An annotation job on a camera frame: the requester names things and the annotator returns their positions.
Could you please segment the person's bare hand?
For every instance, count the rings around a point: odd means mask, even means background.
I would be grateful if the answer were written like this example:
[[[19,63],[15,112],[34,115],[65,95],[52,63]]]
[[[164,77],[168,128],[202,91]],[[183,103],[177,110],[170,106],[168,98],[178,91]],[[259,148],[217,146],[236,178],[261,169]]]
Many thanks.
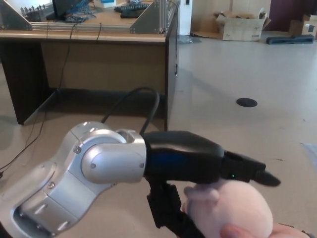
[[[255,238],[249,231],[235,225],[226,225],[220,232],[222,238]],[[313,234],[300,231],[293,226],[274,224],[269,238],[314,238]]]

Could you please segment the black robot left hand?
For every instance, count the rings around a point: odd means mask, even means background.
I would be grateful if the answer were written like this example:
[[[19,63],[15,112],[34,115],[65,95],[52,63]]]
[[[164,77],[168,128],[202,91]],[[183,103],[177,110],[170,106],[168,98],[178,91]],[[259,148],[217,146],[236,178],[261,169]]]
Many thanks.
[[[250,157],[224,150],[220,145],[188,131],[149,132],[144,177],[150,185],[147,200],[157,228],[166,227],[180,238],[203,238],[197,225],[180,210],[176,186],[169,180],[197,184],[220,179],[255,182],[276,187],[281,181],[266,165]]]

